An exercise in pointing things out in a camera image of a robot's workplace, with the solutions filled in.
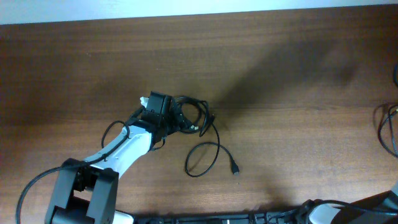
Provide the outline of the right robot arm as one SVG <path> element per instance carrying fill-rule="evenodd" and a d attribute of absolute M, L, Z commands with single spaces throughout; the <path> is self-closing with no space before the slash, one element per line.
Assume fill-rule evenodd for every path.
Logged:
<path fill-rule="evenodd" d="M 390 190 L 348 203 L 338 200 L 308 200 L 295 219 L 304 224 L 397 223 L 397 185 Z"/>

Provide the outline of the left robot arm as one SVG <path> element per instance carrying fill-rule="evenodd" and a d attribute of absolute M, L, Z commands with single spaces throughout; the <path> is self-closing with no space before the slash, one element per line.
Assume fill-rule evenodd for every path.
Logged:
<path fill-rule="evenodd" d="M 179 131 L 183 115 L 175 98 L 157 92 L 141 98 L 141 107 L 122 122 L 119 135 L 82 161 L 66 160 L 59 170 L 45 215 L 46 223 L 133 224 L 134 217 L 116 210 L 118 184 L 140 157 Z"/>

